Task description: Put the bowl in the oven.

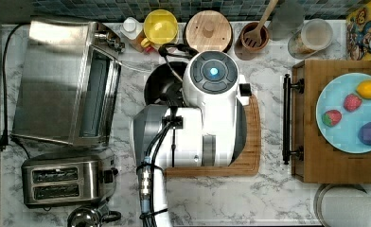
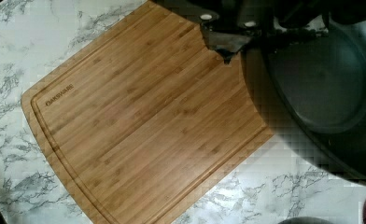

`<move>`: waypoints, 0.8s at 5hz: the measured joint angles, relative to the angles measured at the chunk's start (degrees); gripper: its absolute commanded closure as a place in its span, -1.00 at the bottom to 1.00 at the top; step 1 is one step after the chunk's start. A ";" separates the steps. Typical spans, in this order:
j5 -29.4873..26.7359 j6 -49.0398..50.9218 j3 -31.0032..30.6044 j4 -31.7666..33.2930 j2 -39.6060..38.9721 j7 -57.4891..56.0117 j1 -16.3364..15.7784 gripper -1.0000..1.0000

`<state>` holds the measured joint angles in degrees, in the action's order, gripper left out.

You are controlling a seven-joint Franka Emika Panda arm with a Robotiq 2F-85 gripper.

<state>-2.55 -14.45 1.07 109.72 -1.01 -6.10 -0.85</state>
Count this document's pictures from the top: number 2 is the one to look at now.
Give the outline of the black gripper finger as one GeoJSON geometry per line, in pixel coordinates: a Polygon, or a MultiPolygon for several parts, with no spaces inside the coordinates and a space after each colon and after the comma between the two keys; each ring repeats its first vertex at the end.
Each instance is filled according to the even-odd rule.
{"type": "Polygon", "coordinates": [[[206,47],[218,53],[225,64],[258,36],[256,21],[239,21],[236,16],[202,14],[199,19],[206,47]]]}

